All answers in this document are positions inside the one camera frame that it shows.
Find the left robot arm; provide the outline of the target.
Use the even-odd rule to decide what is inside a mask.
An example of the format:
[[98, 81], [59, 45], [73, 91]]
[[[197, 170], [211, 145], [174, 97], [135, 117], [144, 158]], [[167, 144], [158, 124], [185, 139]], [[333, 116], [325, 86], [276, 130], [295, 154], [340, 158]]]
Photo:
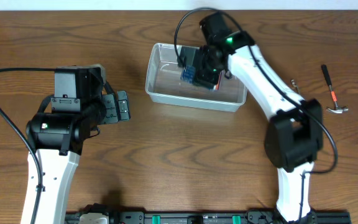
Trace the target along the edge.
[[21, 223], [63, 223], [84, 141], [130, 118], [127, 93], [111, 88], [102, 65], [56, 68], [54, 93], [26, 126], [34, 153]]

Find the blue drill bit case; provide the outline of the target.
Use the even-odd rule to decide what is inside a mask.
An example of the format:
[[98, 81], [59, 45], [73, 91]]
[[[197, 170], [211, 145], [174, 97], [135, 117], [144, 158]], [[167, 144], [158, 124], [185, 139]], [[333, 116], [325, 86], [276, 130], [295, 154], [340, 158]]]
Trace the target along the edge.
[[194, 66], [187, 65], [181, 73], [181, 80], [194, 86], [200, 86], [209, 90], [219, 90], [221, 72], [207, 68], [197, 70]]

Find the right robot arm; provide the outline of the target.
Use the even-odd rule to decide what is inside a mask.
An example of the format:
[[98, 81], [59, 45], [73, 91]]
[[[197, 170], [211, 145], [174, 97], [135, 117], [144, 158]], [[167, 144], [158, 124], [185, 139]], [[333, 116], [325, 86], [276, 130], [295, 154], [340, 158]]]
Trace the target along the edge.
[[267, 63], [256, 41], [242, 28], [232, 31], [231, 16], [217, 9], [200, 21], [205, 45], [175, 47], [181, 79], [210, 90], [224, 73], [239, 79], [268, 119], [264, 149], [278, 169], [276, 211], [284, 223], [303, 223], [311, 214], [308, 185], [323, 146], [322, 109], [291, 90]]

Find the small claw hammer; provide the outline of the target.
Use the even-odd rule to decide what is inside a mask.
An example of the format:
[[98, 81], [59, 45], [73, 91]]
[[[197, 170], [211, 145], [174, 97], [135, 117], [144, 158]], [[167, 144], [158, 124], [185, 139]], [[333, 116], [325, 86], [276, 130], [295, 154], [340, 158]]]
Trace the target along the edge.
[[333, 89], [331, 77], [329, 75], [327, 66], [325, 64], [322, 64], [321, 65], [321, 70], [322, 70], [322, 73], [324, 75], [324, 79], [326, 80], [326, 84], [327, 84], [327, 86], [329, 88], [329, 92], [331, 94], [331, 98], [332, 98], [333, 103], [334, 103], [334, 108], [327, 107], [326, 110], [328, 112], [332, 113], [332, 114], [343, 114], [343, 113], [348, 112], [349, 109], [346, 106], [339, 106], [338, 105], [337, 97], [336, 97], [336, 94], [335, 94], [334, 89]]

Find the silver wrench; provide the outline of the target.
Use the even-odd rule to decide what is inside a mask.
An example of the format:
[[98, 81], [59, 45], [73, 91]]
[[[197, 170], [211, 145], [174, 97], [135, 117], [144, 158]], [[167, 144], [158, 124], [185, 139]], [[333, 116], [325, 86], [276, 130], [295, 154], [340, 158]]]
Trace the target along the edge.
[[291, 80], [291, 84], [292, 84], [293, 88], [296, 90], [296, 92], [297, 92], [298, 94], [300, 94], [300, 89], [299, 89], [299, 87], [298, 87], [298, 85], [296, 84], [296, 81], [295, 81], [294, 79]]

